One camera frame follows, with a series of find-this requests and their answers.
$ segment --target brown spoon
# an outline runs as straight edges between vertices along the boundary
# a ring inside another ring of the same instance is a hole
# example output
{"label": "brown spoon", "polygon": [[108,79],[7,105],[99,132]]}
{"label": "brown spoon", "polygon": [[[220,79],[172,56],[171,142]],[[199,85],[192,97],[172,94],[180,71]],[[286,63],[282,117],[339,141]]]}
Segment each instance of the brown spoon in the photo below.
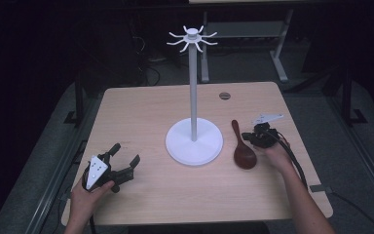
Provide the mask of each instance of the brown spoon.
{"label": "brown spoon", "polygon": [[238,139],[238,146],[235,150],[235,162],[242,169],[252,169],[256,166],[257,157],[254,151],[244,144],[240,136],[239,123],[237,120],[232,121],[232,127]]}

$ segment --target white mug tree stand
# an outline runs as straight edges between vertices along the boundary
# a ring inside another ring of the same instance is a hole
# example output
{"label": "white mug tree stand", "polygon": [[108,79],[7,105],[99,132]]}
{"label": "white mug tree stand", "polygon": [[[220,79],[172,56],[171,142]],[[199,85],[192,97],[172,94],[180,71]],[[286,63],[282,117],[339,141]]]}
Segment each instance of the white mug tree stand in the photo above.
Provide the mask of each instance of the white mug tree stand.
{"label": "white mug tree stand", "polygon": [[185,47],[180,51],[184,52],[189,48],[189,73],[190,73],[190,106],[191,118],[180,120],[175,123],[167,133],[166,147],[169,155],[177,162],[188,166],[200,166],[214,160],[223,147],[223,136],[220,130],[213,123],[206,119],[197,117],[197,51],[202,52],[199,42],[208,45],[216,45],[217,43],[209,43],[204,41],[205,37],[212,37],[216,33],[208,36],[202,36],[202,32],[196,28],[187,29],[184,26],[186,35],[174,35],[172,37],[182,38],[175,43],[167,43],[169,45],[177,45],[185,42]]}

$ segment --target human arm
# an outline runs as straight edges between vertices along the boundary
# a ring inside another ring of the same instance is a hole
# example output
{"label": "human arm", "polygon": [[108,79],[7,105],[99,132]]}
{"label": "human arm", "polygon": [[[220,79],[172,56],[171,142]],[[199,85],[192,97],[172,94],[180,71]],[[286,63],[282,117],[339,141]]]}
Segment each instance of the human arm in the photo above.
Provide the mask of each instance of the human arm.
{"label": "human arm", "polygon": [[109,181],[89,192],[83,188],[82,179],[80,179],[71,192],[69,219],[64,233],[83,233],[88,220],[97,207],[98,201],[112,186],[114,186],[114,181]]}
{"label": "human arm", "polygon": [[277,142],[270,148],[257,148],[265,153],[283,177],[293,221],[299,234],[335,233],[293,167],[289,155]]}

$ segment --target round white base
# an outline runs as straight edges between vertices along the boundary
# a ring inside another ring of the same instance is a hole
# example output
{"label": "round white base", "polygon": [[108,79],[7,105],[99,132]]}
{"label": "round white base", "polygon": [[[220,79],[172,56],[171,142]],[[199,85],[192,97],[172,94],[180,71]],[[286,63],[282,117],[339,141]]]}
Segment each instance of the round white base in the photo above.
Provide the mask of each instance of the round white base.
{"label": "round white base", "polygon": [[199,166],[215,159],[223,147],[223,136],[213,123],[197,118],[197,140],[191,139],[191,119],[174,124],[167,133],[167,151],[181,164]]}

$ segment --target dark background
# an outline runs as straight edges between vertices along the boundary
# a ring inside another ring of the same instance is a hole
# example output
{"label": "dark background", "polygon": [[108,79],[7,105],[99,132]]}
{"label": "dark background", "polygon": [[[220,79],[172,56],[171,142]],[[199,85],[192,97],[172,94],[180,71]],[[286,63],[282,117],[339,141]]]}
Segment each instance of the dark background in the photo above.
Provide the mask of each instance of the dark background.
{"label": "dark background", "polygon": [[[160,42],[185,23],[178,18],[144,12],[133,21],[133,15],[122,11],[65,11],[76,6],[82,2],[0,1],[0,209],[57,101],[78,74],[84,74],[89,95],[140,85],[138,67],[145,65],[145,57],[134,52],[140,45],[133,35],[176,62],[176,51],[162,48]],[[289,37],[312,40],[307,71],[343,62],[374,98],[374,1],[296,11]]]}

